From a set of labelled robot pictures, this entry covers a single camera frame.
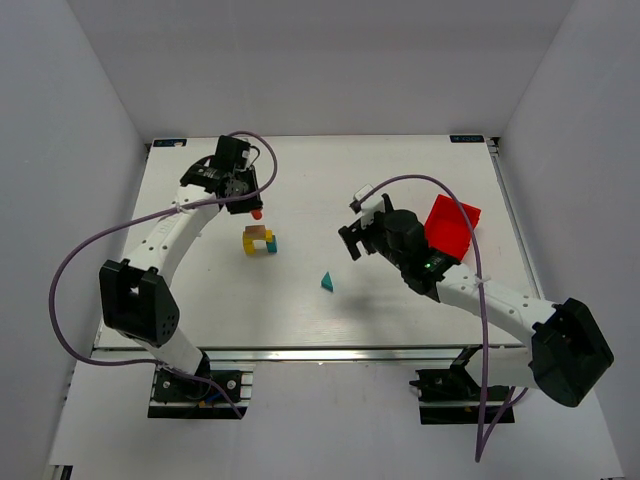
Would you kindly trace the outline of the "teal triangle block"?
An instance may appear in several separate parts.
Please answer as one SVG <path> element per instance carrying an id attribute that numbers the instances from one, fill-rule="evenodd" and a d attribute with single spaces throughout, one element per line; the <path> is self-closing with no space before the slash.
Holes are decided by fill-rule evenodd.
<path id="1" fill-rule="evenodd" d="M 333 281 L 332 281 L 332 278 L 331 278 L 331 275 L 330 275 L 329 271 L 327 271 L 323 275 L 323 277 L 321 279 L 321 282 L 320 282 L 320 285 L 324 290 L 327 290 L 329 292 L 333 292 L 334 291 Z"/>

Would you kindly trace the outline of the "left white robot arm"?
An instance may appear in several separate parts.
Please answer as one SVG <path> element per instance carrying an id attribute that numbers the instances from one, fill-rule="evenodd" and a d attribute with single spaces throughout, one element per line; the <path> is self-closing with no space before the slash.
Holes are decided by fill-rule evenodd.
<path id="1" fill-rule="evenodd" d="M 121 261 L 106 261 L 99 272 L 105 326 L 188 375 L 205 375 L 204 353 L 179 328 L 171 282 L 197 236 L 221 210 L 259 216 L 263 202 L 249 160 L 252 149 L 245 140 L 221 136 L 215 152 L 181 177 L 172 207 L 146 238 Z"/>

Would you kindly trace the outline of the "natural wood block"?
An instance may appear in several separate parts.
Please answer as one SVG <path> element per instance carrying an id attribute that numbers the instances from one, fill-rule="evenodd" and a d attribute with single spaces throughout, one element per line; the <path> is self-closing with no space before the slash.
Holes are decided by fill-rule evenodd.
<path id="1" fill-rule="evenodd" d="M 266 235 L 266 227 L 264 225 L 249 225 L 245 227 L 244 235 L 249 238 L 262 239 Z"/>

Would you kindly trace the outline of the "teal rectangular block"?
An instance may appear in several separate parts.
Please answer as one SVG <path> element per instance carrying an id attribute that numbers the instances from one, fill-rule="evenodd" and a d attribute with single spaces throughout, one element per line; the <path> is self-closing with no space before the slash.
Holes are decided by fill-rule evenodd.
<path id="1" fill-rule="evenodd" d="M 266 247 L 267 247 L 267 251 L 270 254 L 274 254 L 278 251 L 278 247 L 277 247 L 277 239 L 276 236 L 273 235 L 269 241 L 266 242 Z"/>

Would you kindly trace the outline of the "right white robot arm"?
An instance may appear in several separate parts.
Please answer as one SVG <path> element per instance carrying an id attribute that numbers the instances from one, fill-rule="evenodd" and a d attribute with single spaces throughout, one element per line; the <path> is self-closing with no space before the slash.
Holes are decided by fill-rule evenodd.
<path id="1" fill-rule="evenodd" d="M 409 210 L 377 212 L 369 224 L 356 220 L 338 233 L 353 259 L 379 254 L 417 294 L 474 316 L 485 311 L 490 324 L 519 341 L 515 348 L 490 349 L 487 374 L 481 347 L 464 348 L 442 386 L 422 388 L 427 399 L 464 399 L 487 383 L 538 389 L 565 407 L 576 407 L 614 362 L 584 303 L 574 298 L 553 303 L 478 280 L 467 265 L 429 245 Z"/>

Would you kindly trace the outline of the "red plastic bin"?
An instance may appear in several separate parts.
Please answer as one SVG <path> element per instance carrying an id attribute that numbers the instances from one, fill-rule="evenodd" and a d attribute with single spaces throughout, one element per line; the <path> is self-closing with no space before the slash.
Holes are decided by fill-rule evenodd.
<path id="1" fill-rule="evenodd" d="M 471 233 L 455 201 L 439 194 L 424 223 L 425 238 L 435 248 L 461 262 L 471 246 Z"/>

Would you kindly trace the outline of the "yellow arch block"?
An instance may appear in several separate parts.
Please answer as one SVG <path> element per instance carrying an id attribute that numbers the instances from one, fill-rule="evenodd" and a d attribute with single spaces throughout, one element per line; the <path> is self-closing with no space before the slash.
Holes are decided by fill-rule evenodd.
<path id="1" fill-rule="evenodd" d="M 269 241 L 270 238 L 273 235 L 274 235 L 274 233 L 273 233 L 272 230 L 266 230 L 266 235 L 265 235 L 264 238 L 262 238 L 262 239 L 254 239 L 254 238 L 246 237 L 244 235 L 244 233 L 243 233 L 243 235 L 242 235 L 242 245 L 243 245 L 244 253 L 246 255 L 249 255 L 249 256 L 255 255 L 256 252 L 257 252 L 257 246 L 259 244 L 263 245 L 266 248 L 266 251 L 267 251 L 266 242 Z"/>

